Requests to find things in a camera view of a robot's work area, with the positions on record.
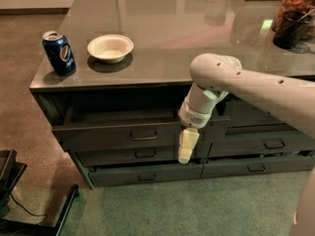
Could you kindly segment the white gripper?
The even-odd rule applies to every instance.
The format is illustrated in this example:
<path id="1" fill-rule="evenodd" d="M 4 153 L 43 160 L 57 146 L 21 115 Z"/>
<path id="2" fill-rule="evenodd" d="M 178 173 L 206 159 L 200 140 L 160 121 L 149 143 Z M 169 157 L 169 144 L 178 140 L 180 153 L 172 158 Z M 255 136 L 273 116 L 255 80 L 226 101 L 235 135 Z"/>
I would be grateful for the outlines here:
<path id="1" fill-rule="evenodd" d="M 178 161 L 187 164 L 190 161 L 196 143 L 199 140 L 199 129 L 209 122 L 216 105 L 225 99 L 227 91 L 216 91 L 200 88 L 192 84 L 178 111 L 181 124 L 185 128 L 179 136 Z"/>

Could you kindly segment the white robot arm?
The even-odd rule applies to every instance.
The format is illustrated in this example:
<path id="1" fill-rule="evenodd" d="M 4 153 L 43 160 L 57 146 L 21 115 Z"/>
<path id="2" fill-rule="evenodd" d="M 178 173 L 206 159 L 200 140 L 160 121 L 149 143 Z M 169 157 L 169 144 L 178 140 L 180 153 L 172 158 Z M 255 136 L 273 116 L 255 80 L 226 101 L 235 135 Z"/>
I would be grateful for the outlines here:
<path id="1" fill-rule="evenodd" d="M 178 149 L 182 164 L 190 160 L 198 131 L 230 93 L 315 138 L 314 82 L 244 70 L 237 58 L 212 53 L 193 59 L 190 76 L 193 84 L 178 112 L 184 126 Z"/>

